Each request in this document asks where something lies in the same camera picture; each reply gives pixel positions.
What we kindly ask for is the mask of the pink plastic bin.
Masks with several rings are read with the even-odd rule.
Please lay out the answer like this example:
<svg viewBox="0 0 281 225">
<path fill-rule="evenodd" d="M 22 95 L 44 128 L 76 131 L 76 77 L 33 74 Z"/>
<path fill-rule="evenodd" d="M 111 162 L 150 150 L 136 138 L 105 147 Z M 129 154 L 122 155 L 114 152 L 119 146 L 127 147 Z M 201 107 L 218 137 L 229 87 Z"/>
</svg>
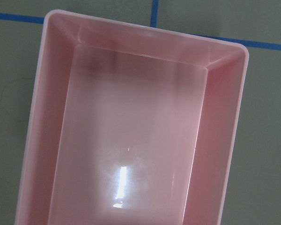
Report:
<svg viewBox="0 0 281 225">
<path fill-rule="evenodd" d="M 64 10 L 44 26 L 17 225 L 218 225 L 249 53 Z"/>
</svg>

